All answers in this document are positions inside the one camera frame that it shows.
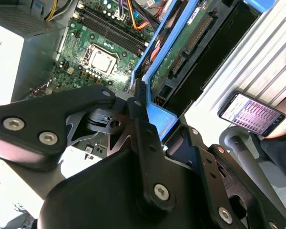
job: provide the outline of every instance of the screw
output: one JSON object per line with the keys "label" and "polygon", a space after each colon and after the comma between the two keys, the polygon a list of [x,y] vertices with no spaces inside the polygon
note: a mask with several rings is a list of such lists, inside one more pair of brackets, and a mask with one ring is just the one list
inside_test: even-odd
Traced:
{"label": "screw", "polygon": [[193,132],[195,135],[198,135],[198,134],[199,134],[199,132],[198,132],[196,129],[194,129],[194,128],[192,128],[192,132]]}
{"label": "screw", "polygon": [[233,220],[232,220],[232,216],[231,214],[228,212],[227,209],[220,207],[218,209],[218,213],[220,215],[220,217],[223,219],[224,222],[226,222],[227,224],[232,224]]}
{"label": "screw", "polygon": [[135,104],[137,104],[138,106],[141,106],[141,103],[139,101],[134,101]]}
{"label": "screw", "polygon": [[225,153],[225,150],[224,150],[224,149],[222,149],[220,146],[219,146],[219,147],[217,147],[217,150],[218,150],[219,152],[221,152],[222,154],[224,154],[224,153]]}
{"label": "screw", "polygon": [[46,131],[39,135],[39,140],[42,143],[51,146],[58,142],[58,137],[55,133]]}
{"label": "screw", "polygon": [[270,225],[270,227],[272,228],[272,229],[278,229],[278,227],[277,227],[277,225],[276,224],[274,224],[273,222],[269,222],[269,225]]}
{"label": "screw", "polygon": [[110,93],[109,92],[103,91],[102,93],[103,93],[103,95],[110,97]]}
{"label": "screw", "polygon": [[7,118],[3,121],[3,126],[8,130],[21,130],[24,128],[24,122],[19,118]]}
{"label": "screw", "polygon": [[160,199],[160,200],[163,200],[163,201],[166,201],[168,200],[170,194],[167,190],[167,188],[161,184],[156,184],[154,186],[154,193],[156,194],[156,196]]}

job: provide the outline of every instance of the black mount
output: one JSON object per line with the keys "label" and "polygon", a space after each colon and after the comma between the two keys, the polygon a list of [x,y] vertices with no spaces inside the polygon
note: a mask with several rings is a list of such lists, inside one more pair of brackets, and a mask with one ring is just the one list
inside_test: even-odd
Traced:
{"label": "black mount", "polygon": [[[109,134],[108,157],[50,192],[39,228],[286,227],[231,156],[219,145],[207,148],[183,118],[164,141],[164,157],[145,105],[145,84],[136,81],[127,101],[95,85],[0,106],[0,158],[29,169],[53,169],[67,146]],[[7,129],[11,117],[24,127]],[[57,143],[42,143],[45,131]]]}

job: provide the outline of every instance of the wire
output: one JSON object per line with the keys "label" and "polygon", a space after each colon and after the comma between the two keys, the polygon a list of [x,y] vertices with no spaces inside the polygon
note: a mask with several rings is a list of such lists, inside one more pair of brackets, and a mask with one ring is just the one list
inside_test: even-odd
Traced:
{"label": "wire", "polygon": [[119,0],[119,16],[122,17],[123,15],[124,15],[123,0]]}
{"label": "wire", "polygon": [[158,11],[154,15],[154,17],[158,18],[161,15],[162,11],[163,11],[163,7],[160,6],[160,7],[156,7],[156,8],[158,8]]}
{"label": "wire", "polygon": [[143,9],[135,0],[131,0],[131,8],[133,11],[136,11],[144,20],[150,23],[151,27],[154,31],[157,30],[160,22],[149,12],[147,12],[145,9]]}
{"label": "wire", "polygon": [[57,16],[62,15],[62,14],[64,14],[66,11],[68,11],[68,9],[70,8],[70,6],[72,5],[73,2],[74,2],[74,0],[68,0],[63,7],[61,7],[59,10],[57,10],[57,11],[54,13],[53,17],[52,17],[49,21],[53,20],[53,19],[56,18]]}
{"label": "wire", "polygon": [[146,27],[149,22],[148,21],[145,21],[143,23],[141,23],[139,26],[137,26],[135,20],[134,20],[134,16],[133,16],[133,7],[132,7],[132,3],[130,2],[130,0],[127,0],[127,7],[128,7],[128,11],[129,11],[129,15],[130,15],[130,18],[132,20],[132,23],[133,23],[133,27],[136,29],[136,30],[141,30],[143,29],[144,27]]}
{"label": "wire", "polygon": [[54,0],[53,6],[52,6],[52,8],[51,8],[51,11],[50,11],[50,13],[46,16],[45,20],[49,21],[49,19],[51,19],[51,18],[53,17],[54,12],[55,12],[55,10],[56,10],[56,7],[57,7],[57,0]]}

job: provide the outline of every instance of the black cable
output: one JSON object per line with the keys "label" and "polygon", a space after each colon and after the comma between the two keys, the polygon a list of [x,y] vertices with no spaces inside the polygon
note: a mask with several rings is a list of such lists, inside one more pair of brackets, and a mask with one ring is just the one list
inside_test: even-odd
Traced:
{"label": "black cable", "polygon": [[119,16],[122,17],[124,14],[123,0],[119,0]]}

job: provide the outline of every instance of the smartphone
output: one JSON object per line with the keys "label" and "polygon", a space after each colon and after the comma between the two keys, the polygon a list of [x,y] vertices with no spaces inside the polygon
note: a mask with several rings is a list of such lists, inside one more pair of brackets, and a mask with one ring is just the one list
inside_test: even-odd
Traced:
{"label": "smartphone", "polygon": [[218,116],[257,135],[267,137],[286,115],[240,92],[222,106]]}

